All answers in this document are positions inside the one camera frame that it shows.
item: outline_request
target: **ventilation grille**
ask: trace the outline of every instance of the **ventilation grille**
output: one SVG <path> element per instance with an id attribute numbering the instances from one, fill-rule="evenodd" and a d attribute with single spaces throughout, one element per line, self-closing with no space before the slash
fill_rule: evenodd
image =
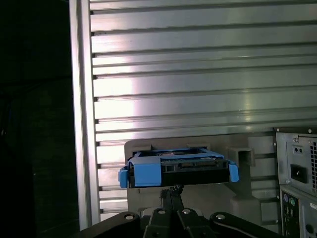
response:
<path id="1" fill-rule="evenodd" d="M 317 146 L 316 142 L 311 145 L 311 160 L 312 160 L 312 179 L 313 179 L 313 192 L 317 192 Z"/>

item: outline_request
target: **blue plastic tab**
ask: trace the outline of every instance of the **blue plastic tab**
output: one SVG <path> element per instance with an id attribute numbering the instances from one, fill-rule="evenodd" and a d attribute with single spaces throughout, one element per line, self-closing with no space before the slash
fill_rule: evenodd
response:
<path id="1" fill-rule="evenodd" d="M 121 188 L 128 187 L 128 166 L 124 166 L 122 169 L 119 170 L 118 180 L 120 182 Z"/>
<path id="2" fill-rule="evenodd" d="M 135 156 L 129 162 L 134 166 L 134 184 L 136 187 L 161 186 L 162 177 L 158 156 Z"/>
<path id="3" fill-rule="evenodd" d="M 238 182 L 239 181 L 239 172 L 238 167 L 235 163 L 231 162 L 229 164 L 229 172 L 230 172 L 230 181 Z"/>

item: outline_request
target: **metal frame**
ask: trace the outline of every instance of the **metal frame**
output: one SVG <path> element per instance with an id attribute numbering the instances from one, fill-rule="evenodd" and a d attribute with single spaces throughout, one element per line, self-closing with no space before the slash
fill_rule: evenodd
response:
<path id="1" fill-rule="evenodd" d="M 83 230 L 100 221 L 89 0 L 70 0 L 69 9 L 78 204 Z"/>

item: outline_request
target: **dark background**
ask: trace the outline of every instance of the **dark background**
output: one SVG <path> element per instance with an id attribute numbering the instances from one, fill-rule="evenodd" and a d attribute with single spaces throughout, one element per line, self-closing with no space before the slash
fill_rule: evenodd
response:
<path id="1" fill-rule="evenodd" d="M 68 2 L 1 9 L 2 237 L 68 237 L 79 229 Z"/>

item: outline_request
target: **screw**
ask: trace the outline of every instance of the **screw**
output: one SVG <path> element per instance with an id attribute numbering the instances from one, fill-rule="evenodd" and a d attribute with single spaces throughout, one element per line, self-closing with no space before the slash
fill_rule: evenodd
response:
<path id="1" fill-rule="evenodd" d="M 159 233 L 158 233 L 158 232 L 153 232 L 153 233 L 152 233 L 152 236 L 153 236 L 153 237 L 159 237 Z"/>
<path id="2" fill-rule="evenodd" d="M 226 217 L 225 217 L 224 215 L 222 215 L 222 214 L 218 214 L 218 215 L 216 215 L 216 217 L 217 217 L 218 220 L 223 220 L 223 219 L 226 218 Z"/>
<path id="3" fill-rule="evenodd" d="M 190 210 L 189 210 L 189 209 L 184 209 L 184 210 L 183 210 L 183 213 L 184 213 L 184 214 L 189 214 L 189 213 L 190 213 Z"/>
<path id="4" fill-rule="evenodd" d="M 124 218 L 127 220 L 132 220 L 134 217 L 132 215 L 126 215 Z"/>

